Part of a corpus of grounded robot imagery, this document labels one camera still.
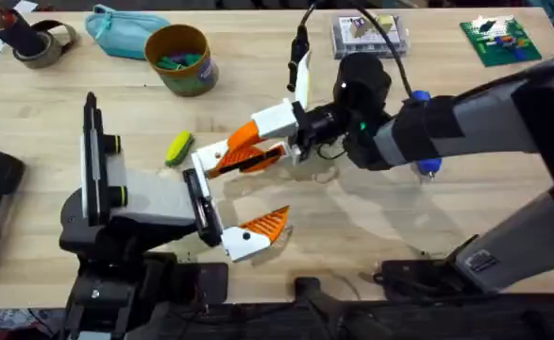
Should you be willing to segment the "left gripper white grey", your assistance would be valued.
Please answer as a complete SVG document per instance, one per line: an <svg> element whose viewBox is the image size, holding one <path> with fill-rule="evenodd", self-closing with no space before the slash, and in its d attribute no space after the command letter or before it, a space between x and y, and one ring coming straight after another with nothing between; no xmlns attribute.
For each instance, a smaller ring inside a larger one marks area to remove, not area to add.
<svg viewBox="0 0 554 340"><path fill-rule="evenodd" d="M82 259L134 259L145 252L197 235L222 246L233 262L270 247L285 230L289 206L223 230L205 177L227 153L227 140L196 148L182 181L128 169L115 142L81 137L80 186L60 212L59 247Z"/></svg>

